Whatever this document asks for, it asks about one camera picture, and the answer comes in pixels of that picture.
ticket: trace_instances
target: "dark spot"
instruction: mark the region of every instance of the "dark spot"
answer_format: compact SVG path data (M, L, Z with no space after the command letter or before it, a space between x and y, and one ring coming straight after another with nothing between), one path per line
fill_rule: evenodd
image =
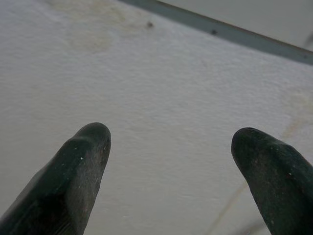
M146 26L147 28L153 28L155 25L151 21L148 21Z

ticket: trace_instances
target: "finger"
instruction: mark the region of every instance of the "finger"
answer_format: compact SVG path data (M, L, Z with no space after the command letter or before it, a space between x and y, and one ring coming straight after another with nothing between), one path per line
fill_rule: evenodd
M235 133L231 152L271 234L313 234L313 168L301 154L253 128Z
M0 221L0 234L82 235L111 148L101 123L80 129L31 179Z

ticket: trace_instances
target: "yellowish stain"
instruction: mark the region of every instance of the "yellowish stain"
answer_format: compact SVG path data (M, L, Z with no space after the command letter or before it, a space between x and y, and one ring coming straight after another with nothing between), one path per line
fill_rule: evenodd
M98 52L113 42L146 29L150 14L116 0L46 0L69 20L66 40L75 50Z
M281 139L287 140L305 126L313 124L313 90L309 87L287 90L282 102L291 123L283 132Z

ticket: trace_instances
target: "water stain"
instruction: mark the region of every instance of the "water stain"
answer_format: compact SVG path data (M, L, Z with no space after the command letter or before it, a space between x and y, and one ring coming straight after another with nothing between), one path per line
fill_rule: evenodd
M147 30L151 15L116 0L44 0L67 20L66 41L75 50L99 52L114 36L130 37Z
M291 123L281 135L285 141L305 126L313 125L313 87L287 89L282 95L282 103L291 117Z

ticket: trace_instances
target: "wall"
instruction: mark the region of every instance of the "wall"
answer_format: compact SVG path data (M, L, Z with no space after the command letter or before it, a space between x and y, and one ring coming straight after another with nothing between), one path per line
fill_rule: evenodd
M311 0L160 0L312 51Z
M109 0L3 0L0 32L0 213L93 121L112 152L86 235L206 234L243 181L241 127L313 162L309 65ZM214 234L259 220L245 190Z

